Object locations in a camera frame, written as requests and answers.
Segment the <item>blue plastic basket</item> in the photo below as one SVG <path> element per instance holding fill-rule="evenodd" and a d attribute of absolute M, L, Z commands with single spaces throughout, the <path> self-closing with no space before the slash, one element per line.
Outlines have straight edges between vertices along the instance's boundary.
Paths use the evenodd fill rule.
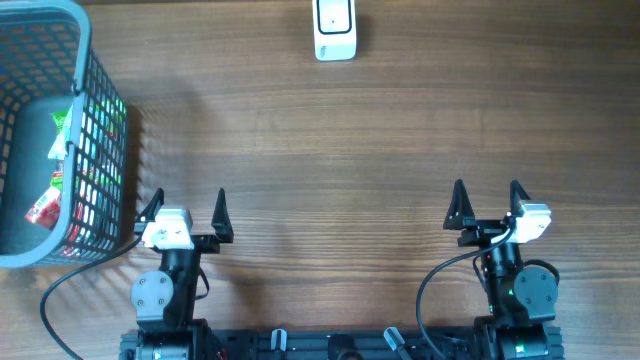
<path fill-rule="evenodd" d="M 48 189 L 51 113 L 73 104 L 60 218 L 25 219 Z M 0 3 L 0 267 L 87 263 L 120 243 L 127 111 L 70 1 Z"/>

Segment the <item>wooden table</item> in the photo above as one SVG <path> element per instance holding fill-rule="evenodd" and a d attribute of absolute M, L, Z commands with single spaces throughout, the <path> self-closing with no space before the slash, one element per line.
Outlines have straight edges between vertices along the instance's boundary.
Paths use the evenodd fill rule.
<path fill-rule="evenodd" d="M 454 180 L 492 218 L 519 179 L 553 210 L 522 253 L 562 273 L 567 358 L 638 358 L 640 4 L 608 3 L 359 0 L 337 63 L 314 58 L 306 0 L 87 6 L 130 106 L 129 215 L 163 187 L 207 232 L 227 190 L 236 241 L 203 259 L 196 306 L 212 327 L 416 328 L 420 280 L 468 250 L 442 230 Z M 54 327 L 113 359 L 158 265 L 140 249 L 63 285 Z M 38 304 L 68 270 L 0 271 L 2 357 L 65 358 Z M 424 300 L 429 325 L 487 312 L 469 261 Z"/>

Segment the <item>white box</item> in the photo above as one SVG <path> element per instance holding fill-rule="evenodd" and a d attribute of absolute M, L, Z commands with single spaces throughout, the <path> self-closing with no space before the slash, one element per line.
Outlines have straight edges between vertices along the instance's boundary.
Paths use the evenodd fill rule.
<path fill-rule="evenodd" d="M 312 0 L 316 58 L 349 60 L 356 55 L 355 0 Z"/>

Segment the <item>red package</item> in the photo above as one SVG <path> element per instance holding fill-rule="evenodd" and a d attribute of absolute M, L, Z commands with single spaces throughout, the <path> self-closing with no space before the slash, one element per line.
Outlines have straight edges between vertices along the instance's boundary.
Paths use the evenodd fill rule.
<path fill-rule="evenodd" d="M 27 221 L 53 229 L 60 217 L 60 190 L 51 186 L 25 215 Z"/>

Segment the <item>snack bag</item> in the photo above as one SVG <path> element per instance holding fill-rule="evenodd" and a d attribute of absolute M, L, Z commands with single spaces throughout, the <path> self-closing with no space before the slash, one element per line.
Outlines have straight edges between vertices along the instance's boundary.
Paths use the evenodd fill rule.
<path fill-rule="evenodd" d="M 49 159 L 64 160 L 67 156 L 67 142 L 71 137 L 71 117 L 73 114 L 73 105 L 66 112 L 52 113 L 53 121 L 58 127 L 56 140 L 53 142 L 51 150 L 49 150 Z"/>
<path fill-rule="evenodd" d="M 60 190 L 50 187 L 31 207 L 25 219 L 47 229 L 53 229 L 60 217 Z"/>

